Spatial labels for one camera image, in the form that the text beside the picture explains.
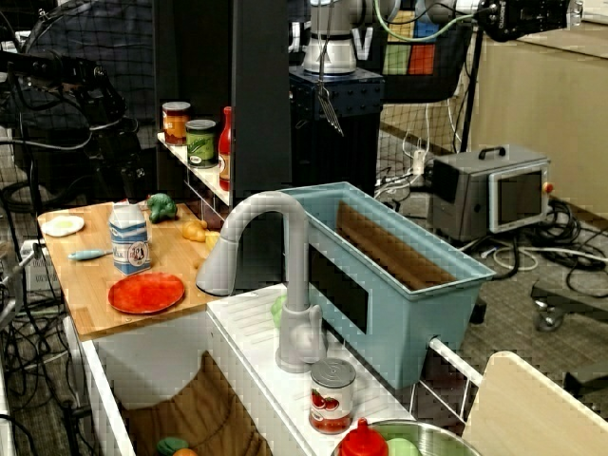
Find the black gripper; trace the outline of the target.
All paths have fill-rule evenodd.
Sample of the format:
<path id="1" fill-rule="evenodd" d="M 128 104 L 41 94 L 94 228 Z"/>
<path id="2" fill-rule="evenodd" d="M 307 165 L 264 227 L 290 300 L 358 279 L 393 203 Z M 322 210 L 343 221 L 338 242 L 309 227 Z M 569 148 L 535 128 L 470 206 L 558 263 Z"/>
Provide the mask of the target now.
<path id="1" fill-rule="evenodd" d="M 92 69 L 83 95 L 83 111 L 91 127 L 117 124 L 124 117 L 126 104 L 122 95 L 111 84 L 102 66 Z"/>

